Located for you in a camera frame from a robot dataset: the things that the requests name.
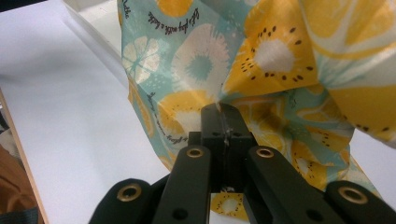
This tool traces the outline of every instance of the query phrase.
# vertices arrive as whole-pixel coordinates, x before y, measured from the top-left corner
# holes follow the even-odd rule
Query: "kiwi print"
[[[297,1],[260,1],[223,89],[259,95],[317,83],[317,68]]]
[[[318,161],[304,142],[293,141],[291,145],[291,164],[311,186],[317,189],[326,187],[326,166]]]
[[[243,194],[221,192],[212,198],[210,209],[216,213],[248,220],[243,206]]]
[[[158,104],[163,134],[184,134],[200,130],[201,108],[212,104],[206,91],[179,91],[169,93]]]
[[[329,90],[344,119],[388,145],[396,144],[396,85]]]
[[[328,130],[312,126],[305,126],[311,133],[311,138],[321,143],[324,147],[331,151],[342,151],[349,145],[350,136],[353,134],[353,129],[344,130]]]

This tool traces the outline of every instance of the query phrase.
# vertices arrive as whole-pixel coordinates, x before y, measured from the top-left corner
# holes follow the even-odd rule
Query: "lemon slice print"
[[[128,99],[132,105],[134,102],[137,104],[137,109],[140,111],[141,120],[143,120],[144,129],[146,131],[146,135],[148,137],[152,137],[154,135],[154,127],[153,122],[149,113],[149,109],[143,103],[142,98],[140,97],[139,93],[137,92],[137,86],[134,82],[128,78],[129,81],[129,94]]]
[[[238,108],[260,146],[272,147],[285,153],[283,98],[264,96],[242,98],[233,101],[232,105]]]
[[[248,220],[243,206],[243,195],[240,193],[221,192],[216,194],[212,199],[210,209],[225,216]]]
[[[297,1],[260,1],[247,15],[245,33],[224,83],[226,92],[251,96],[318,82]]]
[[[318,162],[305,143],[297,140],[292,142],[291,164],[311,186],[317,189],[326,187],[326,166]]]
[[[330,96],[320,106],[298,110],[297,116],[309,121],[327,123],[337,123],[343,119],[337,104]]]
[[[161,12],[170,17],[184,16],[190,9],[193,0],[157,0]]]
[[[394,3],[386,0],[302,1],[314,48],[336,59],[393,49]]]
[[[160,63],[159,44],[146,36],[137,38],[122,49],[122,65],[137,84],[149,79]]]
[[[396,143],[396,85],[329,90],[329,93],[355,127],[385,143]]]
[[[166,95],[158,104],[160,123],[165,134],[183,134],[201,130],[201,109],[213,103],[206,91],[179,91]]]

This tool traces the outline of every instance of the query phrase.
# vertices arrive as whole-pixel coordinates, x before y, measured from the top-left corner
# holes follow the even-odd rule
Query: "black bracket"
[[[208,223],[210,193],[243,192],[251,223],[396,223],[396,213],[347,181],[314,189],[275,149],[257,146],[239,111],[202,109],[170,175],[152,186],[128,179],[99,203],[90,223]]]

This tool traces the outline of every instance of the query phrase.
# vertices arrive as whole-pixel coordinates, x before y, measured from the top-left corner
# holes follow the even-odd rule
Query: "white flower print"
[[[228,74],[229,59],[224,35],[211,24],[198,26],[173,58],[174,90],[205,90],[216,97]]]

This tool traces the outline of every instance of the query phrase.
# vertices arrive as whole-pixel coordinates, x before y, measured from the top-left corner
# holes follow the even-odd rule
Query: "brass grommet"
[[[204,152],[200,148],[192,148],[187,151],[187,155],[191,158],[199,158],[204,155]]]
[[[140,186],[138,184],[130,184],[119,190],[119,193],[117,194],[117,199],[122,202],[128,203],[137,199],[140,194],[142,194],[142,189],[140,188]]]
[[[259,148],[256,150],[256,153],[258,156],[263,157],[263,158],[273,158],[274,157],[274,152],[270,149],[267,148]]]
[[[366,195],[351,187],[341,187],[338,189],[338,193],[351,203],[365,204],[369,201]]]

